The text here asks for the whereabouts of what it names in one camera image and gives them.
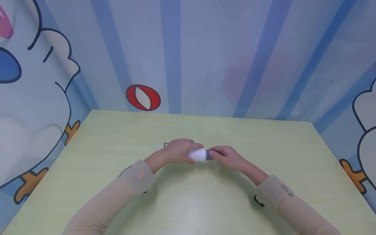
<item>arm sleeve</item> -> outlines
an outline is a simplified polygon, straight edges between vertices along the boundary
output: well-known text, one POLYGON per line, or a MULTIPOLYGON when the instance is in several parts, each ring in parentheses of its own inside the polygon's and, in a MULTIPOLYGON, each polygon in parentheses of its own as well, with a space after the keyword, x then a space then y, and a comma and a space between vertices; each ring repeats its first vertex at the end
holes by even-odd
POLYGON ((125 205, 154 182, 149 166, 143 160, 136 161, 76 212, 63 235, 103 235, 125 205))
POLYGON ((257 200, 271 208, 299 235, 341 235, 324 217, 270 175, 257 186, 257 200))

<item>cartoon bird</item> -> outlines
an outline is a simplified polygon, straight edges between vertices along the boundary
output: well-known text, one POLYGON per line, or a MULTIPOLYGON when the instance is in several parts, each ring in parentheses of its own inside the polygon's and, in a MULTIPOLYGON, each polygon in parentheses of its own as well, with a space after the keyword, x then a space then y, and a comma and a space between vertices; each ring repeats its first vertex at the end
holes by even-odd
POLYGON ((45 160, 80 122, 69 125, 66 89, 79 66, 60 32, 42 28, 35 0, 0 2, 0 188, 20 178, 14 195, 21 203, 47 168, 33 169, 45 160))
POLYGON ((375 81, 370 90, 360 93, 353 102, 354 114, 364 130, 357 152, 361 170, 353 171, 348 161, 340 160, 342 167, 362 194, 367 192, 362 184, 366 180, 376 190, 376 171, 374 170, 376 166, 376 92, 374 88, 376 88, 375 81))

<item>white object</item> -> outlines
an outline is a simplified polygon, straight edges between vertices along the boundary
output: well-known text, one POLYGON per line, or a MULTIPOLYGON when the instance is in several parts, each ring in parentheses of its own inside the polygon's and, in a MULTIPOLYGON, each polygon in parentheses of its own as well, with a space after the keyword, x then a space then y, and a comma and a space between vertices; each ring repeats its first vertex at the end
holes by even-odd
POLYGON ((188 157, 197 162, 205 162, 211 159, 209 150, 207 150, 206 148, 191 150, 188 152, 188 157))

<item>light green table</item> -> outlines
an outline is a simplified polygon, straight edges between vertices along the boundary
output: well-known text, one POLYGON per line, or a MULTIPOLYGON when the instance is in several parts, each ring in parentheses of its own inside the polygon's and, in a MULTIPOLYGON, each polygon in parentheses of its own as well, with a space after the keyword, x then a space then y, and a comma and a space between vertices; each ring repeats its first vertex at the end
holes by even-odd
MULTIPOLYGON (((375 234, 376 216, 309 122, 93 110, 4 235, 60 235, 122 169, 175 138, 231 145, 284 180, 343 234, 375 234)), ((218 162, 168 165, 106 234, 293 234, 218 162)))

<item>white cylinder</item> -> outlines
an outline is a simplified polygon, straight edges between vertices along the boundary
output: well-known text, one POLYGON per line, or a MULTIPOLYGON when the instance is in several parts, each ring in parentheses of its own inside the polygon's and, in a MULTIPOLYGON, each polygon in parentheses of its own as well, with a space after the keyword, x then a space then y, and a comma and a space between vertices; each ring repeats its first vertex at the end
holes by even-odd
POLYGON ((195 149, 188 152, 188 157, 192 158, 197 162, 204 162, 206 161, 208 155, 208 151, 205 148, 202 149, 195 149))

